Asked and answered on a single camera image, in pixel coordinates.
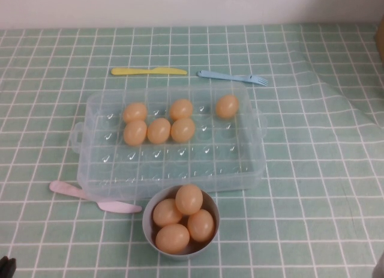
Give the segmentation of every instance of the blue plastic fork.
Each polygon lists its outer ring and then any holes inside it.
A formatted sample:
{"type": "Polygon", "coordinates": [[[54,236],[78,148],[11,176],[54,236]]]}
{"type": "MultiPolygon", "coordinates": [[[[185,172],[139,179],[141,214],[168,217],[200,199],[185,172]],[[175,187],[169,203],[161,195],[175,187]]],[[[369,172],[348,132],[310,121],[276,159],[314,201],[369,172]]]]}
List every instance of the blue plastic fork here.
{"type": "Polygon", "coordinates": [[[268,80],[261,78],[259,76],[255,76],[255,75],[232,76],[232,75],[226,75],[226,74],[221,74],[221,73],[211,72],[211,71],[205,71],[205,70],[198,71],[197,75],[199,77],[204,77],[204,78],[232,80],[232,81],[240,81],[240,82],[246,82],[246,83],[255,83],[255,84],[259,84],[261,86],[268,86],[268,80]]]}

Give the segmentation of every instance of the brown egg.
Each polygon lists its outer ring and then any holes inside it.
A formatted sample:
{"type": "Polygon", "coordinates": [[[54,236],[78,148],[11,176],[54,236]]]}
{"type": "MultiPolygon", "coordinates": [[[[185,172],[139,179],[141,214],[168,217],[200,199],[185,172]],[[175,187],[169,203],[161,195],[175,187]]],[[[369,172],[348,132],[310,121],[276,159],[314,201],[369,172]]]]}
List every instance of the brown egg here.
{"type": "Polygon", "coordinates": [[[229,119],[235,116],[239,109],[239,100],[235,95],[225,95],[216,103],[216,114],[220,118],[229,119]]]}
{"type": "Polygon", "coordinates": [[[124,141],[129,146],[137,146],[144,142],[146,124],[144,121],[129,122],[124,128],[124,141]]]}
{"type": "Polygon", "coordinates": [[[198,186],[187,184],[176,193],[176,207],[184,215],[192,215],[200,210],[203,205],[203,193],[198,186]]]}
{"type": "Polygon", "coordinates": [[[169,224],[179,223],[182,214],[176,208],[174,199],[165,199],[156,205],[152,217],[157,226],[164,227],[169,224]]]}
{"type": "Polygon", "coordinates": [[[125,108],[122,119],[126,123],[138,120],[144,121],[147,113],[148,111],[143,103],[132,103],[125,108]]]}
{"type": "Polygon", "coordinates": [[[156,235],[156,247],[168,254],[177,254],[185,249],[190,241],[188,229],[181,224],[167,225],[156,235]]]}
{"type": "Polygon", "coordinates": [[[170,135],[175,142],[185,143],[193,137],[194,131],[193,120],[191,118],[182,118],[173,123],[170,135]]]}
{"type": "Polygon", "coordinates": [[[206,242],[212,239],[215,222],[208,211],[200,209],[188,218],[187,228],[194,241],[206,242]]]}
{"type": "Polygon", "coordinates": [[[193,105],[187,99],[180,99],[175,101],[169,110],[169,116],[174,121],[181,118],[188,118],[192,115],[192,113],[193,105]]]}
{"type": "Polygon", "coordinates": [[[156,119],[148,127],[148,140],[153,144],[161,144],[168,140],[170,122],[165,118],[156,119]]]}

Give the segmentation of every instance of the pink knife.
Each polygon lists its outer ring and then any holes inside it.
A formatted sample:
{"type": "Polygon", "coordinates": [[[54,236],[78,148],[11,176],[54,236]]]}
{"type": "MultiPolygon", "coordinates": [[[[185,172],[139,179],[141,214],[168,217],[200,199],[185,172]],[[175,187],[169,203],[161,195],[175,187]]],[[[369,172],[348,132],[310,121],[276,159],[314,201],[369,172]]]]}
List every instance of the pink knife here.
{"type": "MultiPolygon", "coordinates": [[[[82,198],[84,200],[89,200],[82,189],[79,189],[63,181],[52,181],[49,184],[49,189],[55,193],[60,193],[63,195],[68,195],[72,197],[82,198]]],[[[141,206],[123,203],[119,201],[96,202],[96,203],[100,209],[107,212],[113,212],[113,213],[129,214],[129,213],[138,213],[138,212],[141,212],[142,210],[141,206]]]]}

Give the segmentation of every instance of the plastic container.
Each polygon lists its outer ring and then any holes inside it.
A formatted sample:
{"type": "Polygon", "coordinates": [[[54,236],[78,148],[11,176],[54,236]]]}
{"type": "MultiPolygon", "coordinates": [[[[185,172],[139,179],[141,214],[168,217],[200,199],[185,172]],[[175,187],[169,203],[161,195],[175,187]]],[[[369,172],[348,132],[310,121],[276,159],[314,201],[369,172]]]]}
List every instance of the plastic container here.
{"type": "Polygon", "coordinates": [[[246,87],[224,82],[94,94],[87,100],[84,123],[75,125],[70,140],[80,153],[77,180],[85,193],[95,201],[129,201],[188,183],[205,192],[251,189],[265,170],[265,133],[266,120],[252,109],[246,87]],[[232,119],[215,114],[217,100],[226,94],[239,100],[232,119]],[[196,131],[189,143],[170,138],[160,145],[148,140],[139,147],[125,144],[121,114],[128,104],[144,102],[149,125],[159,117],[169,119],[169,108],[180,98],[194,106],[196,131]]]}

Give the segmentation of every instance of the gray bowl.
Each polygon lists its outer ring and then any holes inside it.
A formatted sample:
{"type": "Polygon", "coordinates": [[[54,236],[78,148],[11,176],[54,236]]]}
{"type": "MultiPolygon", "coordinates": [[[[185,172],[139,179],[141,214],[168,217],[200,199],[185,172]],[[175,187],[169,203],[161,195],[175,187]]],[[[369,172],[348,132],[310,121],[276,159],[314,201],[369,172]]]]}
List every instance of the gray bowl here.
{"type": "MultiPolygon", "coordinates": [[[[168,198],[175,198],[176,192],[180,189],[181,186],[174,186],[169,187],[167,189],[164,189],[160,192],[158,192],[155,196],[152,197],[152,199],[148,202],[147,206],[145,207],[144,213],[143,213],[143,231],[145,234],[145,238],[148,241],[148,243],[158,252],[160,252],[162,255],[174,259],[174,260],[188,260],[191,259],[198,254],[202,253],[213,241],[213,239],[217,235],[218,227],[220,224],[220,215],[218,213],[218,208],[214,202],[214,200],[204,191],[203,193],[203,205],[202,209],[208,211],[211,213],[214,221],[215,221],[215,232],[214,236],[211,240],[204,242],[204,243],[197,243],[190,240],[188,246],[182,251],[182,253],[177,255],[171,255],[167,254],[163,251],[160,251],[157,249],[155,245],[155,239],[158,231],[160,228],[153,222],[152,219],[152,213],[156,205],[161,202],[164,199],[168,198]]],[[[187,225],[188,217],[184,216],[181,220],[181,224],[184,226],[187,225]]]]}

